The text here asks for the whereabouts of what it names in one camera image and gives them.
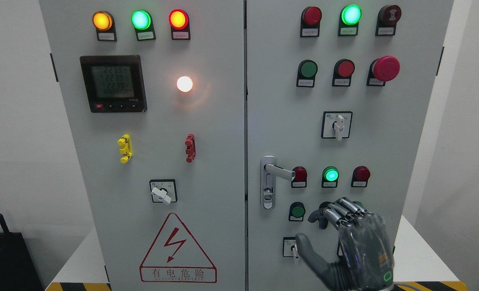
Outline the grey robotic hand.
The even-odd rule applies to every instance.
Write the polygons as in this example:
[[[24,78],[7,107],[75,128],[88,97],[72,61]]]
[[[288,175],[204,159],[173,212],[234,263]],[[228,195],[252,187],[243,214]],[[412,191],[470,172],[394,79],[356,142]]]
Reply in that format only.
[[[338,231],[340,260],[329,263],[312,248],[308,236],[295,236],[300,258],[331,291],[391,291],[394,285],[393,246],[382,217],[346,197],[315,210],[308,218]]]

